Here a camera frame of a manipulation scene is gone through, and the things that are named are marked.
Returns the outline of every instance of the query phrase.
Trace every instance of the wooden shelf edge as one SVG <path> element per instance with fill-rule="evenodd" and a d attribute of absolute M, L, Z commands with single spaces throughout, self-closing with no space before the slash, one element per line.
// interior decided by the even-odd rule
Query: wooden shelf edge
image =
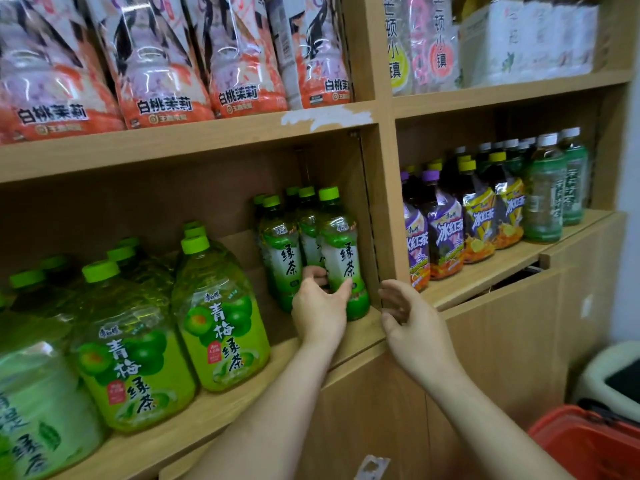
<path fill-rule="evenodd" d="M 459 109 L 615 86 L 630 82 L 633 76 L 633 70 L 611 70 L 576 77 L 562 77 L 519 84 L 398 96 L 392 99 L 392 105 L 394 117 L 396 120 L 400 120 L 437 112 L 457 111 Z"/>
<path fill-rule="evenodd" d="M 0 146 L 0 183 L 361 127 L 375 101 Z"/>
<path fill-rule="evenodd" d="M 587 209 L 580 225 L 564 228 L 560 242 L 613 215 L 613 213 L 609 210 Z M 421 296 L 440 311 L 452 308 L 535 263 L 540 254 L 557 244 L 558 242 L 553 244 L 519 242 L 510 249 L 496 251 L 495 256 L 487 261 L 464 266 L 460 273 L 446 280 L 430 282 Z"/>
<path fill-rule="evenodd" d="M 332 369 L 383 338 L 380 311 L 372 307 L 366 316 L 348 323 Z M 251 379 L 222 394 L 201 391 L 187 409 L 153 428 L 134 435 L 113 433 L 96 453 L 53 480 L 138 480 L 157 476 L 163 467 L 219 435 L 278 377 L 298 347 L 298 339 L 273 346 L 267 366 Z"/>

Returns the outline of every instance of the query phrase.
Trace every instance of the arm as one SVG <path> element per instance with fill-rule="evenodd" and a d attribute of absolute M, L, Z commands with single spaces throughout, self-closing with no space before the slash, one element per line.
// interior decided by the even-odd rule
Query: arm
<path fill-rule="evenodd" d="M 469 379 L 434 307 L 395 280 L 382 282 L 380 297 L 394 306 L 381 316 L 392 354 L 439 405 L 491 478 L 572 478 Z"/>
<path fill-rule="evenodd" d="M 185 480 L 293 478 L 316 399 L 347 323 L 351 280 L 329 295 L 322 268 L 305 268 L 293 299 L 293 319 L 302 345 L 284 372 L 238 417 Z"/>

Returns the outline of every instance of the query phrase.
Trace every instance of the purple bottle cap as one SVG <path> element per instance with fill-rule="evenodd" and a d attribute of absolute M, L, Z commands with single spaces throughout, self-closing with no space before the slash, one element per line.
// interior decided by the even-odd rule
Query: purple bottle cap
<path fill-rule="evenodd" d="M 440 179 L 440 172 L 438 170 L 425 170 L 422 172 L 423 182 L 436 182 Z"/>

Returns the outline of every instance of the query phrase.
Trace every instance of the white bottle cap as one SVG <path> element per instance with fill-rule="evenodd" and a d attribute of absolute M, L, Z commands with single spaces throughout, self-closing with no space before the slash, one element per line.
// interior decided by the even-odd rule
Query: white bottle cap
<path fill-rule="evenodd" d="M 558 142 L 558 133 L 541 134 L 538 136 L 538 147 L 554 146 Z"/>
<path fill-rule="evenodd" d="M 560 138 L 575 138 L 576 136 L 580 136 L 580 128 L 566 128 L 560 131 Z"/>

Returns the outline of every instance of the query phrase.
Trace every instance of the forearm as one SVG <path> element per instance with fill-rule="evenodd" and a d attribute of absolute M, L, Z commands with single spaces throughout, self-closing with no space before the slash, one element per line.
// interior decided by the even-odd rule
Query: forearm
<path fill-rule="evenodd" d="M 284 372 L 220 436 L 186 480 L 293 478 L 334 350 L 303 344 Z"/>
<path fill-rule="evenodd" d="M 448 379 L 430 392 L 492 479 L 572 478 L 466 375 Z"/>

